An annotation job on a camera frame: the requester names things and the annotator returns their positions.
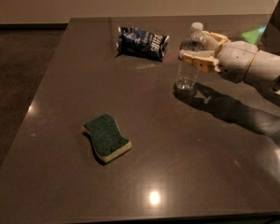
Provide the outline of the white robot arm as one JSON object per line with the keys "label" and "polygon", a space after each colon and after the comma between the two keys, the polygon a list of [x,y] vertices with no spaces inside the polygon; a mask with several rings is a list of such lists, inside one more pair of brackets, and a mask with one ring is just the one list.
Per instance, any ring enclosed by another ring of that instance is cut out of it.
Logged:
{"label": "white robot arm", "polygon": [[205,73],[217,72],[233,83],[254,87],[271,103],[280,106],[280,56],[260,50],[245,41],[203,31],[202,51],[181,49],[179,59]]}

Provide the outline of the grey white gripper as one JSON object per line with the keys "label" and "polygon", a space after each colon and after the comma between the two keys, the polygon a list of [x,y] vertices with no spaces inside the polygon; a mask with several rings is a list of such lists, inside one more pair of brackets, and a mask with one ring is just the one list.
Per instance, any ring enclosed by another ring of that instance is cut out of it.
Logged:
{"label": "grey white gripper", "polygon": [[203,35],[204,50],[181,49],[178,58],[199,71],[216,71],[223,79],[233,83],[242,82],[259,48],[244,41],[231,42],[222,34],[203,31]]}

